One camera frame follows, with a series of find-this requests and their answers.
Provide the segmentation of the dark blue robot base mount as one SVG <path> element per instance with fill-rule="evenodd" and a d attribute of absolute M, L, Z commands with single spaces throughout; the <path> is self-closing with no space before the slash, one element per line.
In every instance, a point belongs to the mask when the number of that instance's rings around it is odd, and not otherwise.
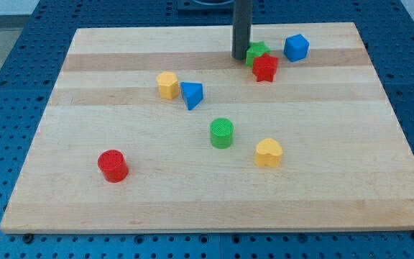
<path fill-rule="evenodd" d="M 176 0 L 175 3 L 180 14 L 228 14 L 233 9 L 234 0 Z"/>

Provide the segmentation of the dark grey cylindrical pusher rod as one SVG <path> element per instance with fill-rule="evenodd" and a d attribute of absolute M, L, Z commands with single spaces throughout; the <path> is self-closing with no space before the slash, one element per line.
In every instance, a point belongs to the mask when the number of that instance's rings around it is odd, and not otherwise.
<path fill-rule="evenodd" d="M 252 25 L 252 0 L 234 0 L 232 23 L 232 57 L 245 60 Z"/>

